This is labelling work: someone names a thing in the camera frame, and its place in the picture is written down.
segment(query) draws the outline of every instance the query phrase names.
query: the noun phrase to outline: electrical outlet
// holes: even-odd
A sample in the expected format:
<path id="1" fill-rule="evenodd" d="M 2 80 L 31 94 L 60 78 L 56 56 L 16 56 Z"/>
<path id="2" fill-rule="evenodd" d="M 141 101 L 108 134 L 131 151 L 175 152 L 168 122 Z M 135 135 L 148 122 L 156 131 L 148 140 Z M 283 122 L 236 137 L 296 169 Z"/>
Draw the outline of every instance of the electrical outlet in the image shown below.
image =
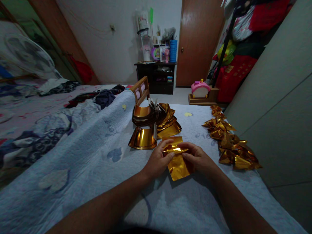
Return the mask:
<path id="1" fill-rule="evenodd" d="M 111 31 L 112 31 L 112 32 L 115 32 L 115 31 L 116 31 L 116 29 L 115 29 L 115 25 L 110 24 L 110 29 L 111 29 Z"/>

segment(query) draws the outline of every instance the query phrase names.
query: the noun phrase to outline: pink toy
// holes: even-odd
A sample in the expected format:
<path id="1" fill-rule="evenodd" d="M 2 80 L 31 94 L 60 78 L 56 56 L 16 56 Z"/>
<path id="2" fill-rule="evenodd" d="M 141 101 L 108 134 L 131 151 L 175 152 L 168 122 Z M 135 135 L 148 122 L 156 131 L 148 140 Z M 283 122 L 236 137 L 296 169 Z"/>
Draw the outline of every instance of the pink toy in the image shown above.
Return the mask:
<path id="1" fill-rule="evenodd" d="M 168 55 L 169 55 L 169 50 L 165 49 L 165 56 L 166 56 L 166 61 L 165 63 L 168 63 Z"/>
<path id="2" fill-rule="evenodd" d="M 195 81 L 194 84 L 192 84 L 192 95 L 193 98 L 207 98 L 208 93 L 210 91 L 209 85 L 207 85 L 204 80 L 201 79 L 201 81 Z"/>

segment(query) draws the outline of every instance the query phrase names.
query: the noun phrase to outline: forearm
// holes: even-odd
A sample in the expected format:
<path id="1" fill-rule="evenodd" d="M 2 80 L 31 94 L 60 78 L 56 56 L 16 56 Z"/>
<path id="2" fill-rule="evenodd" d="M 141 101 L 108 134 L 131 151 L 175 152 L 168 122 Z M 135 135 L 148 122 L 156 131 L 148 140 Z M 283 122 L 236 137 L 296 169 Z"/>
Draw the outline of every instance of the forearm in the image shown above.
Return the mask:
<path id="1" fill-rule="evenodd" d="M 71 212 L 48 233 L 105 233 L 149 183 L 150 179 L 139 172 Z"/>
<path id="2" fill-rule="evenodd" d="M 234 233 L 276 233 L 218 166 L 209 170 L 207 177 Z"/>

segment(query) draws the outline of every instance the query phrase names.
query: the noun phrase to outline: folded gold foil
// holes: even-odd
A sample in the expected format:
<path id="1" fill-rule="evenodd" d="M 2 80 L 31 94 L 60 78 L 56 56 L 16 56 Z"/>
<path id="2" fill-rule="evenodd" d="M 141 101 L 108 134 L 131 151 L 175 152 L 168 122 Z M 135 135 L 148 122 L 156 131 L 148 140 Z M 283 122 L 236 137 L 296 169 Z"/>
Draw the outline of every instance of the folded gold foil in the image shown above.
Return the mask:
<path id="1" fill-rule="evenodd" d="M 167 155 L 170 152 L 174 152 L 175 156 L 168 164 L 168 169 L 173 181 L 187 177 L 195 171 L 195 167 L 192 163 L 188 162 L 182 157 L 182 153 L 187 152 L 188 149 L 181 149 L 177 145 L 183 142 L 181 136 L 164 137 L 162 140 L 173 139 L 174 141 L 167 144 L 164 147 L 164 154 Z"/>
<path id="2" fill-rule="evenodd" d="M 168 111 L 167 111 L 167 115 L 166 115 L 166 117 L 165 117 L 165 119 L 163 120 L 163 121 L 161 121 L 159 124 L 157 124 L 157 126 L 159 127 L 159 128 L 161 128 L 162 126 L 164 126 L 168 121 L 169 121 L 169 119 L 173 116 L 173 114 L 175 113 L 175 110 L 173 110 L 173 109 L 170 109 L 170 107 L 169 107 L 169 104 L 167 104 L 168 105 Z"/>
<path id="3" fill-rule="evenodd" d="M 262 168 L 254 152 L 246 145 L 246 140 L 231 134 L 235 128 L 226 122 L 226 116 L 221 112 L 219 106 L 211 106 L 212 115 L 215 119 L 206 121 L 203 126 L 208 128 L 210 137 L 218 140 L 219 150 L 221 152 L 219 163 L 232 164 L 237 170 L 253 170 Z"/>
<path id="4" fill-rule="evenodd" d="M 170 127 L 157 133 L 157 139 L 162 139 L 163 137 L 174 136 L 182 131 L 181 125 L 175 121 Z"/>
<path id="5" fill-rule="evenodd" d="M 172 118 L 169 120 L 168 123 L 166 123 L 164 126 L 160 127 L 160 128 L 157 128 L 157 132 L 160 132 L 168 127 L 170 127 L 171 125 L 174 124 L 174 122 L 176 122 L 176 117 L 175 116 L 172 116 Z"/>
<path id="6" fill-rule="evenodd" d="M 149 99 L 148 107 L 135 105 L 132 122 L 137 126 L 129 141 L 129 146 L 135 149 L 153 149 L 157 139 L 174 136 L 181 132 L 182 127 L 174 116 L 175 110 L 167 103 L 156 104 Z"/>
<path id="7" fill-rule="evenodd" d="M 150 106 L 139 107 L 138 105 L 135 105 L 133 116 L 142 118 L 142 117 L 147 117 L 149 113 L 150 113 Z"/>
<path id="8" fill-rule="evenodd" d="M 154 129 L 136 127 L 129 141 L 129 146 L 139 150 L 150 150 L 157 146 L 157 140 L 153 137 Z"/>
<path id="9" fill-rule="evenodd" d="M 188 151 L 188 149 L 181 149 L 178 147 L 178 144 L 183 142 L 181 136 L 163 137 L 162 141 L 167 140 L 167 139 L 173 139 L 174 141 L 164 147 L 164 149 L 163 149 L 164 153 L 174 152 L 175 154 L 179 154 L 179 153 L 184 153 L 184 152 Z"/>

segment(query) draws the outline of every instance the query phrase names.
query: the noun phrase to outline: red bag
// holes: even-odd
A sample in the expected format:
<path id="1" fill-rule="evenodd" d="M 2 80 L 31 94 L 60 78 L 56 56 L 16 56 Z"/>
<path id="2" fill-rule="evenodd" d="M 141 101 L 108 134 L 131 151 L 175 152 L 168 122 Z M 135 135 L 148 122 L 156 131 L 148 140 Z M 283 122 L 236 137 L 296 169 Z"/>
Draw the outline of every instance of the red bag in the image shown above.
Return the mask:
<path id="1" fill-rule="evenodd" d="M 224 71 L 223 77 L 218 78 L 216 87 L 219 88 L 218 102 L 231 102 L 241 81 L 254 67 L 258 59 L 245 55 L 235 55 L 233 61 Z"/>
<path id="2" fill-rule="evenodd" d="M 256 5 L 251 17 L 249 29 L 253 32 L 270 30 L 284 20 L 289 0 L 276 0 Z"/>
<path id="3" fill-rule="evenodd" d="M 92 76 L 94 75 L 94 72 L 92 69 L 85 63 L 76 61 L 73 56 L 70 55 L 71 60 L 76 65 L 77 71 L 79 72 L 79 75 L 82 79 L 82 81 L 86 84 L 92 80 Z"/>

